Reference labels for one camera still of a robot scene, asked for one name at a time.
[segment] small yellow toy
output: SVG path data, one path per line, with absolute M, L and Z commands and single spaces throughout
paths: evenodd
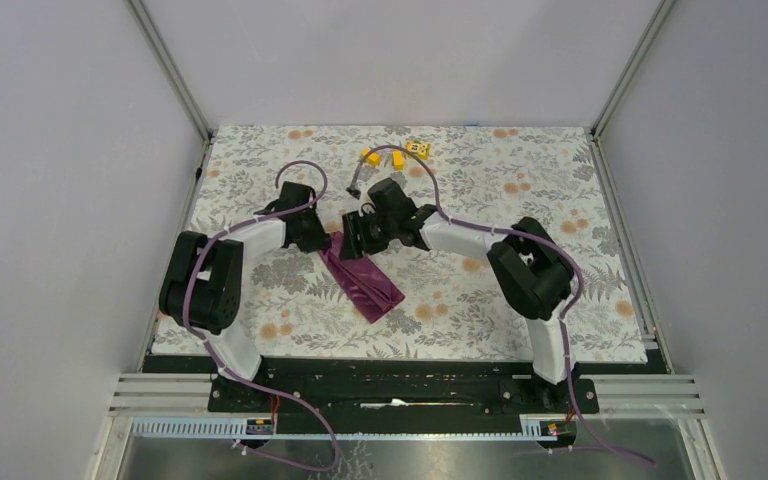
M 365 157 L 367 153 L 369 153 L 368 148 L 360 152 L 360 157 L 361 158 Z M 377 167 L 378 164 L 381 163 L 381 155 L 378 155 L 377 153 L 373 153 L 372 155 L 366 157 L 366 163 L 372 165 L 373 167 Z
M 405 148 L 422 160 L 428 160 L 431 155 L 431 144 L 423 142 L 408 142 Z
M 405 154 L 396 150 L 393 152 L 393 170 L 400 171 L 405 169 Z

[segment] white wall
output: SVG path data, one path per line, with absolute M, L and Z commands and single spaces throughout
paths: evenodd
M 124 1 L 0 1 L 0 479 L 84 473 L 199 147 Z
M 581 126 L 659 2 L 146 3 L 213 126 Z
M 768 478 L 768 2 L 679 2 L 604 145 L 729 478 Z

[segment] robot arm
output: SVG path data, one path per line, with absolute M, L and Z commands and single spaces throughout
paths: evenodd
M 378 182 L 368 193 L 372 203 L 365 208 L 370 208 L 343 216 L 342 259 L 378 253 L 396 238 L 406 246 L 423 250 L 486 259 L 505 299 L 526 318 L 534 372 L 553 385 L 566 378 L 560 323 L 552 312 L 569 296 L 573 272 L 554 250 L 515 235 L 452 225 L 433 205 L 417 208 L 391 179 Z M 285 182 L 278 200 L 257 214 L 304 205 L 312 194 L 313 189 L 307 185 Z M 513 229 L 551 241 L 533 218 L 524 217 Z M 204 234 L 183 232 L 175 244 L 161 289 L 160 310 L 179 325 L 183 325 L 184 292 L 207 241 Z M 234 322 L 241 306 L 242 269 L 252 259 L 291 243 L 306 253 L 330 246 L 315 205 L 280 219 L 255 223 L 217 242 L 198 273 L 190 308 L 191 326 L 203 331 L 228 366 L 248 379 L 257 372 L 260 355 L 242 323 Z
M 311 187 L 285 182 L 279 198 L 256 214 L 301 206 L 312 196 Z M 163 279 L 160 311 L 181 326 L 187 283 L 207 241 L 207 235 L 202 233 L 179 234 Z M 331 238 L 316 215 L 316 205 L 280 219 L 257 222 L 228 235 L 216 242 L 198 272 L 190 302 L 190 325 L 202 331 L 228 367 L 248 380 L 257 373 L 261 357 L 243 324 L 234 322 L 242 303 L 242 270 L 260 255 L 291 243 L 306 253 L 330 247 Z
M 343 217 L 341 258 L 359 258 L 398 238 L 406 246 L 458 253 L 490 262 L 508 304 L 525 317 L 534 372 L 551 384 L 566 378 L 561 326 L 552 311 L 571 293 L 572 268 L 554 250 L 515 235 L 481 232 L 445 220 L 433 205 L 417 208 L 391 179 L 369 189 L 371 208 Z M 524 217 L 514 230 L 551 241 L 540 223 Z

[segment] table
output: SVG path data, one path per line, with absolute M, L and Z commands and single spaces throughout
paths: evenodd
M 217 132 L 189 228 L 215 233 L 249 218 L 277 198 L 275 174 L 307 159 L 328 173 L 318 204 L 327 231 L 358 209 L 345 187 L 360 152 L 375 145 L 432 144 L 443 206 L 456 218 L 510 225 L 537 218 L 582 267 L 585 291 L 570 311 L 572 351 L 585 362 L 645 362 L 639 322 L 626 285 L 583 128 L 223 126 Z M 433 203 L 427 174 L 408 159 L 394 172 L 389 153 L 365 166 L 365 190 L 390 176 L 418 205 Z M 319 190 L 309 167 L 284 179 Z M 294 247 L 267 254 L 243 273 L 240 317 L 262 355 L 334 358 L 528 361 L 524 320 L 508 307 L 486 262 L 423 252 L 393 242 L 373 257 L 405 293 L 405 301 L 375 324 L 353 307 L 316 254 Z M 174 320 L 158 316 L 153 354 L 202 355 Z

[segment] purple cloth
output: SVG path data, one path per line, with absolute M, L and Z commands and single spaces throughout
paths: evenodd
M 340 260 L 342 247 L 343 233 L 332 233 L 331 248 L 320 250 L 319 257 L 360 313 L 369 323 L 375 323 L 405 296 L 369 257 Z

